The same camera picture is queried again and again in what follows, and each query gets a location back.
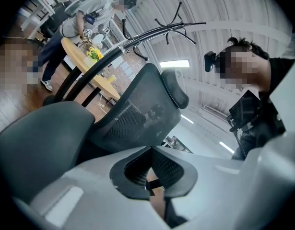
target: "black cap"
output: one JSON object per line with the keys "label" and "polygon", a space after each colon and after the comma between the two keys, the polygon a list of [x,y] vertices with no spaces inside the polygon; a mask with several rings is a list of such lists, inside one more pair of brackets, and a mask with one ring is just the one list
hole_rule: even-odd
{"label": "black cap", "polygon": [[131,9],[132,7],[137,5],[137,0],[124,0],[124,5],[127,5],[127,8]]}
{"label": "black cap", "polygon": [[204,59],[205,59],[205,71],[210,72],[215,65],[216,54],[210,51],[204,55]]}

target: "cable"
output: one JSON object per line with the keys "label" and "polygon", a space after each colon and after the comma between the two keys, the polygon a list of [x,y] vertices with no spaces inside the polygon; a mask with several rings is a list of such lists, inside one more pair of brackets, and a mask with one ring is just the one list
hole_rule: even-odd
{"label": "cable", "polygon": [[104,92],[102,92],[102,94],[101,94],[101,96],[99,98],[99,102],[97,104],[99,105],[100,109],[103,110],[103,112],[105,114],[107,114],[107,112],[103,109],[103,107],[105,107],[105,105],[101,104],[101,98],[103,97],[103,94],[104,94]]}
{"label": "cable", "polygon": [[5,36],[4,38],[27,39],[26,37],[19,37],[19,36]]}

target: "mesh chair back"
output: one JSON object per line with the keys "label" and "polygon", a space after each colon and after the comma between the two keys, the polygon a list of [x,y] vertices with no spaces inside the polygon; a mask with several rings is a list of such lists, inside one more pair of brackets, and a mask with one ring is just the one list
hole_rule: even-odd
{"label": "mesh chair back", "polygon": [[89,140],[112,153],[146,145],[160,145],[180,121],[153,64],[146,64],[108,114],[96,123]]}

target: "fluorescent light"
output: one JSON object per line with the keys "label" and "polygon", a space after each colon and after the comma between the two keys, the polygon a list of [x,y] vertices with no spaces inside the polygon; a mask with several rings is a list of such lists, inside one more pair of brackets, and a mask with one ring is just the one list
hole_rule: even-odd
{"label": "fluorescent light", "polygon": [[189,64],[189,61],[187,59],[185,59],[185,60],[173,60],[173,61],[160,62],[160,66],[162,68],[165,68],[165,67],[190,67],[190,64]]}
{"label": "fluorescent light", "polygon": [[190,123],[194,124],[194,122],[191,121],[190,119],[188,119],[187,117],[185,117],[185,116],[183,116],[183,115],[181,115],[181,117],[183,117],[184,119],[186,119],[186,120],[189,121]]}
{"label": "fluorescent light", "polygon": [[232,154],[235,153],[230,147],[228,147],[227,145],[225,145],[223,142],[220,142],[220,144],[221,144],[223,147],[225,147],[227,150],[229,150]]}

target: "yellow flowers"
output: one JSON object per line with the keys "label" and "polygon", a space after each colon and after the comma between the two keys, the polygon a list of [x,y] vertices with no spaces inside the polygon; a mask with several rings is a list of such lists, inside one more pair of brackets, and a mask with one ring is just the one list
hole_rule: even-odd
{"label": "yellow flowers", "polygon": [[104,55],[101,53],[101,51],[98,48],[90,47],[89,49],[90,51],[86,52],[86,54],[90,56],[94,62],[97,62],[104,57]]}

